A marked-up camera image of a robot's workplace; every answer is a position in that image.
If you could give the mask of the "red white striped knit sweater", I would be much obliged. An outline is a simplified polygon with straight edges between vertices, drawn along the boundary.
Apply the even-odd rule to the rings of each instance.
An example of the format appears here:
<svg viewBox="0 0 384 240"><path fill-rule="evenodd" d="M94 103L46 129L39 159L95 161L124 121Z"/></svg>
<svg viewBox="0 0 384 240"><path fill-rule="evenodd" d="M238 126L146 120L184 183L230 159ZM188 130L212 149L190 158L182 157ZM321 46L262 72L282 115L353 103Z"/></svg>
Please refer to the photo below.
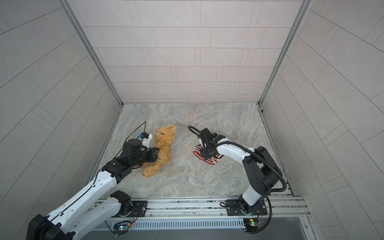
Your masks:
<svg viewBox="0 0 384 240"><path fill-rule="evenodd" d="M220 159L224 157L224 155L220 155L220 154L217 154L214 156L209 156L205 154L205 152L203 151L202 145L196 145L192 152L199 160L209 165L216 165L220 161Z"/></svg>

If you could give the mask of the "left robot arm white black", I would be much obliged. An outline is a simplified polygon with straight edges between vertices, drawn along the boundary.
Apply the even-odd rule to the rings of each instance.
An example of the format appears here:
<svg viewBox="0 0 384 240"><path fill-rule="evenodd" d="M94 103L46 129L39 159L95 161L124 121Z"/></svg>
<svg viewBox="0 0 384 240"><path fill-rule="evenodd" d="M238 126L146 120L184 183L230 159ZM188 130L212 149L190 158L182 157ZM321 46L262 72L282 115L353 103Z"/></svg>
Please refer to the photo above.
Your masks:
<svg viewBox="0 0 384 240"><path fill-rule="evenodd" d="M28 240L79 240L110 217L135 214L131 197L116 191L102 204L96 201L129 175L133 168L154 163L158 148L149 141L130 139L124 143L122 154L106 163L77 194L46 216L36 215L28 225Z"/></svg>

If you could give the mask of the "brown plush teddy bear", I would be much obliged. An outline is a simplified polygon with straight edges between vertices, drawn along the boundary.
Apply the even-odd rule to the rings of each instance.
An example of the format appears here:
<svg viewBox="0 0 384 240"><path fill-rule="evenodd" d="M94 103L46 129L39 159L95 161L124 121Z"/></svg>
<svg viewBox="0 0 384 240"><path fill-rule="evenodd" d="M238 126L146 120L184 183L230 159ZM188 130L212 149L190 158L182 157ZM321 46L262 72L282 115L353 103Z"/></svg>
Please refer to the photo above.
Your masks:
<svg viewBox="0 0 384 240"><path fill-rule="evenodd" d="M155 148L159 149L158 158L154 163L143 166L142 175L146 178L154 176L164 165L171 161L171 146L175 138L176 126L158 127L154 136Z"/></svg>

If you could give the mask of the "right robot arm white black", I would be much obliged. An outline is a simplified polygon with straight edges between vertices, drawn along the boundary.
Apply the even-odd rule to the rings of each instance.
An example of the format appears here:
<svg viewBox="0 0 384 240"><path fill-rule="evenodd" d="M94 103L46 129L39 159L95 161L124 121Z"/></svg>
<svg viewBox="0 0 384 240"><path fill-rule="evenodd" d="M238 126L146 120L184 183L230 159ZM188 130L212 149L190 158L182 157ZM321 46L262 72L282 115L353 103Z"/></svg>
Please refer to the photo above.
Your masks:
<svg viewBox="0 0 384 240"><path fill-rule="evenodd" d="M246 148L228 138L211 133L207 128L202 131L189 126L199 139L202 149L200 155L207 161L218 155L228 157L243 165L249 186L239 197L239 209L245 214L256 211L256 206L270 193L280 193L287 189L280 168L264 147Z"/></svg>

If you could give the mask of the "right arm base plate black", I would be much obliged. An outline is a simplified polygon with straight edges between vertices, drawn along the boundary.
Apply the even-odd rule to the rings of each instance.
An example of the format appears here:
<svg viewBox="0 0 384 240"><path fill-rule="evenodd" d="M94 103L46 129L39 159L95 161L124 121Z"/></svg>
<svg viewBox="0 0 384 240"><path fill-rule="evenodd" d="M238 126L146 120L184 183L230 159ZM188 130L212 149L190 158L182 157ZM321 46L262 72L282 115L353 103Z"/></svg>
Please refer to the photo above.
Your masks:
<svg viewBox="0 0 384 240"><path fill-rule="evenodd" d="M225 200L221 203L226 208L228 216L266 216L268 214L264 200L248 205L244 200Z"/></svg>

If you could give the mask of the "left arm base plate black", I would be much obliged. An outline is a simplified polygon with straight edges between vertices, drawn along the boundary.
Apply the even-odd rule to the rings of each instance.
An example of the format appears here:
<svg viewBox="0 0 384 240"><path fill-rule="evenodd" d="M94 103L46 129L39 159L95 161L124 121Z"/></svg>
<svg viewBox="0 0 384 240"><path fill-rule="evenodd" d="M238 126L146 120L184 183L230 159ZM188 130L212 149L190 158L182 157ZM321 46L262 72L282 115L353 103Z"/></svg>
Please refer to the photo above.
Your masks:
<svg viewBox="0 0 384 240"><path fill-rule="evenodd" d="M141 218L144 217L147 210L147 201L130 201L121 205L119 212L114 218Z"/></svg>

